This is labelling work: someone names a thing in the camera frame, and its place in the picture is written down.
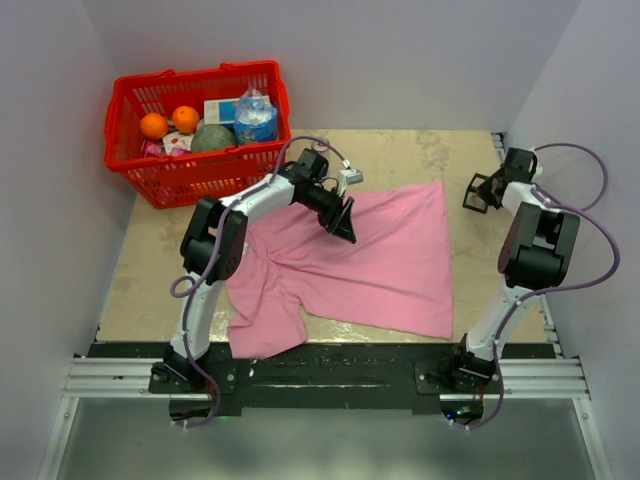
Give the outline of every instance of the floor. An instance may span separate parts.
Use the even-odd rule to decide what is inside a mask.
[[[487,401],[487,409],[494,408]],[[400,410],[245,409],[184,431],[166,401],[83,399],[61,480],[589,480],[571,400],[513,400],[471,434]]]
[[[454,328],[459,340],[481,318],[498,288],[497,256],[511,224],[504,210],[486,215],[461,207],[475,172],[498,166],[489,132],[431,130],[295,130],[294,135],[327,137],[365,182],[352,191],[385,191],[411,183],[443,181],[451,237]],[[294,144],[297,158],[308,142]],[[331,160],[330,173],[338,169]],[[193,207],[156,210],[138,197],[97,339],[99,341],[168,341],[175,332],[181,301],[169,295],[171,282],[184,273],[178,250]],[[223,292],[210,339],[226,340],[235,310]],[[351,325],[301,312],[310,342],[438,342],[441,339]],[[511,341],[543,342],[539,312],[532,308]]]

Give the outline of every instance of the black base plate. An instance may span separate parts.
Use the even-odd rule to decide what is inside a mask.
[[[212,343],[205,365],[220,384],[220,415],[240,415],[243,408],[408,409],[433,414],[441,412],[438,395],[450,392],[429,384],[427,371],[452,346],[305,344],[252,361],[233,359],[228,343]],[[161,358],[165,347],[166,343],[95,343],[88,356]],[[550,344],[508,344],[504,357],[555,358],[555,352]],[[490,384],[486,393],[493,388]],[[153,379],[149,392],[183,393],[172,383]]]

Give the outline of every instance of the green melon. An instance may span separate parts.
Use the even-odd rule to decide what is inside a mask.
[[[236,136],[228,128],[222,125],[203,125],[193,136],[191,151],[212,152],[236,145]]]

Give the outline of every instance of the white wall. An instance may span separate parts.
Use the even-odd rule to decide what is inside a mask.
[[[102,164],[115,77],[77,0],[0,18],[0,478],[37,475],[99,320],[131,193]]]
[[[298,128],[504,131],[579,0],[83,0],[121,74],[274,58]]]
[[[640,471],[639,25],[636,0],[583,0],[508,131],[511,145],[583,143],[610,168],[608,194],[594,213],[617,237],[622,267],[600,287],[558,294],[551,307],[563,345],[584,361],[618,479],[638,478]],[[541,158],[546,185],[558,196],[582,205],[593,198],[599,175],[588,157],[562,151]],[[567,282],[593,278],[611,261],[607,245],[585,230]]]

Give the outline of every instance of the pink towel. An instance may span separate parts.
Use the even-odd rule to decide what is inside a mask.
[[[266,358],[303,343],[299,308],[320,317],[450,338],[453,325],[447,209],[442,183],[356,193],[357,243],[329,235],[294,204],[247,232],[227,291],[235,358]]]

